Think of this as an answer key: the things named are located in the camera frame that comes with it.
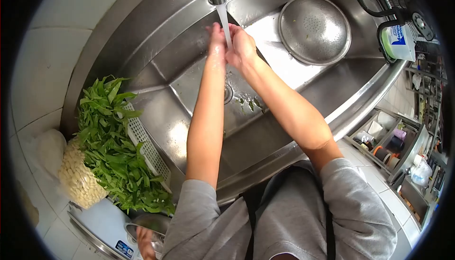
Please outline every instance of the plastic bottle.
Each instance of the plastic bottle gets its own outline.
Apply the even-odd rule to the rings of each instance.
[[[381,39],[382,45],[390,57],[415,61],[415,43],[411,29],[407,25],[384,28]]]

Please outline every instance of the wrist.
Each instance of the wrist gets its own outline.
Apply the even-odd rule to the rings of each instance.
[[[246,81],[251,86],[257,84],[267,71],[267,68],[264,68],[264,65],[267,64],[257,55],[247,60],[246,64],[244,64],[242,72]]]

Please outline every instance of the white tile floor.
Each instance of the white tile floor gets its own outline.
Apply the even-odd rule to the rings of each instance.
[[[378,106],[395,113],[414,117],[414,92],[407,90],[406,87],[410,87],[410,81],[403,70],[389,92],[378,103]]]

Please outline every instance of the forearm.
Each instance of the forearm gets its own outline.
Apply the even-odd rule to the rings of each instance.
[[[322,167],[333,158],[342,157],[324,117],[314,106],[288,87],[260,58],[249,68],[245,72],[247,81],[313,164]]]
[[[187,139],[186,179],[216,189],[223,145],[225,65],[217,54],[207,57]]]

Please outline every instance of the running water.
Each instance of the running water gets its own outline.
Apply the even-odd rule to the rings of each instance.
[[[227,49],[232,48],[231,35],[229,33],[229,24],[228,24],[228,13],[226,12],[226,4],[219,4],[216,6],[218,15],[221,19],[221,24],[224,29],[224,35],[226,36]]]

